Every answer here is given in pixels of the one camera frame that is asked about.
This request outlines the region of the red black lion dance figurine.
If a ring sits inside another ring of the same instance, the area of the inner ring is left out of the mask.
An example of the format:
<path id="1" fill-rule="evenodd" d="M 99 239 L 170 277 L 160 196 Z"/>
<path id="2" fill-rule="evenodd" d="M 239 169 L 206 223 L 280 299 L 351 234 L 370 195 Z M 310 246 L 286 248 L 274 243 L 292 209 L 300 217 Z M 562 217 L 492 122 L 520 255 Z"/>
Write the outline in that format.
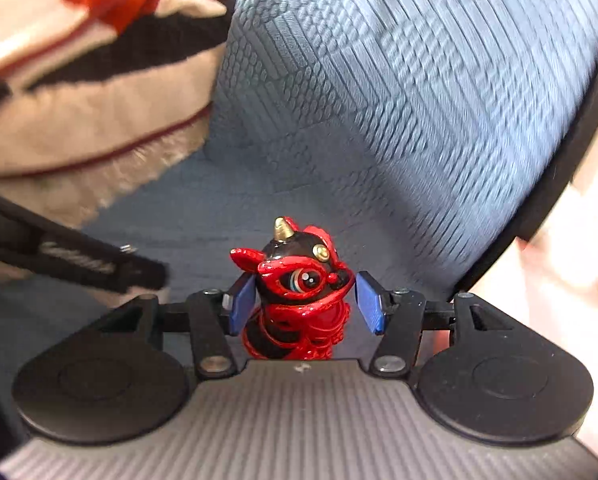
<path id="1" fill-rule="evenodd" d="M 234 248 L 230 258 L 254 279 L 260 298 L 241 331 L 249 356 L 332 358 L 346 334 L 351 311 L 346 296 L 355 278 L 328 232 L 278 217 L 273 238 L 263 249 Z"/>

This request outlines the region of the striped red white black blanket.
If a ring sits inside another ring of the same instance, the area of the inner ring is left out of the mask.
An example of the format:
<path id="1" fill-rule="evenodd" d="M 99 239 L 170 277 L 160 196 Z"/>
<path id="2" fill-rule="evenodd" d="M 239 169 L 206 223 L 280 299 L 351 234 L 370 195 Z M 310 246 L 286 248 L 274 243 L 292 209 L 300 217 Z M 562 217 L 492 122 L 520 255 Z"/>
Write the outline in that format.
<path id="1" fill-rule="evenodd" d="M 0 0 L 0 196 L 80 226 L 199 151 L 235 0 Z"/>

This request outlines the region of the blue textured sofa cover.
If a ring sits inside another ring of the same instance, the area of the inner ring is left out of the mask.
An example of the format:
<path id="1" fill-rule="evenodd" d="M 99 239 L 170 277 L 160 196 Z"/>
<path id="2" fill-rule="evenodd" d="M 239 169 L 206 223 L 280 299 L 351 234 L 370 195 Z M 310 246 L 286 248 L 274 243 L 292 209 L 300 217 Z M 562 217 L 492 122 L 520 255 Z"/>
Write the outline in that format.
<path id="1" fill-rule="evenodd" d="M 352 268 L 448 295 L 553 158 L 598 0 L 235 0 L 199 151 L 76 228 L 229 281 L 288 214 Z"/>

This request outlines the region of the pink cardboard box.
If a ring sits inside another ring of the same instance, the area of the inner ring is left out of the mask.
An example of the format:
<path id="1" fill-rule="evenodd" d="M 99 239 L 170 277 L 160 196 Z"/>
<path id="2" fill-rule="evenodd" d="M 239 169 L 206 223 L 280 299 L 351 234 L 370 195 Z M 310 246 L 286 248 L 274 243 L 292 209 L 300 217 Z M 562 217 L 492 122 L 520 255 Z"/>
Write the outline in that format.
<path id="1" fill-rule="evenodd" d="M 579 438 L 598 455 L 598 186 L 568 186 L 532 240 L 514 240 L 471 290 L 587 367 L 595 393 Z"/>

